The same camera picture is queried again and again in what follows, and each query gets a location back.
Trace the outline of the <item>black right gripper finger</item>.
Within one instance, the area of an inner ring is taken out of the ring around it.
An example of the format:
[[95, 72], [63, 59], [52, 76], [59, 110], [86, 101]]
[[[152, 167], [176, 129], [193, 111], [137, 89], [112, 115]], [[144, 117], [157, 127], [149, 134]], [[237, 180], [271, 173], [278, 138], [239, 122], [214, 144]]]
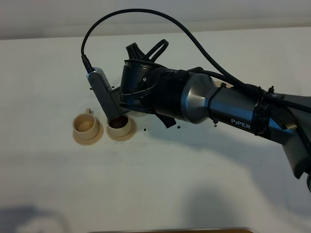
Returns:
[[136, 43], [127, 46], [126, 50], [130, 60], [144, 60], [146, 57]]
[[172, 117], [164, 116], [164, 115], [161, 115], [161, 114], [158, 114], [157, 117], [165, 125], [166, 128], [170, 128], [170, 127], [176, 125], [176, 121]]

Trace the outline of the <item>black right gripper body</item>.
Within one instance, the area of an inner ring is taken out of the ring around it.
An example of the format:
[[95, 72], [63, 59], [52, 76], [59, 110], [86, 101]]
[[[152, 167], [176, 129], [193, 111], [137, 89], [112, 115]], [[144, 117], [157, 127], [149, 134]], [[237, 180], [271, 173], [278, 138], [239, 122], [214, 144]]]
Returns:
[[181, 96], [190, 73], [143, 60], [130, 59], [123, 67], [120, 99], [130, 110], [184, 120]]

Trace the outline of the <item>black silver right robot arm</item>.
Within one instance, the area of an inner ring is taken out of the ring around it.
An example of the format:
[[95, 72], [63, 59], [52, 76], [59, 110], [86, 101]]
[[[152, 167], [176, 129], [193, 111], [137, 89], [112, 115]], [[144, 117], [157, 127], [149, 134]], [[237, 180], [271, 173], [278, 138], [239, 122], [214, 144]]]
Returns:
[[174, 70], [156, 63], [166, 49], [127, 48], [121, 80], [123, 108], [153, 114], [169, 128], [176, 120], [222, 122], [283, 146], [293, 174], [311, 172], [311, 99], [231, 81], [200, 67]]

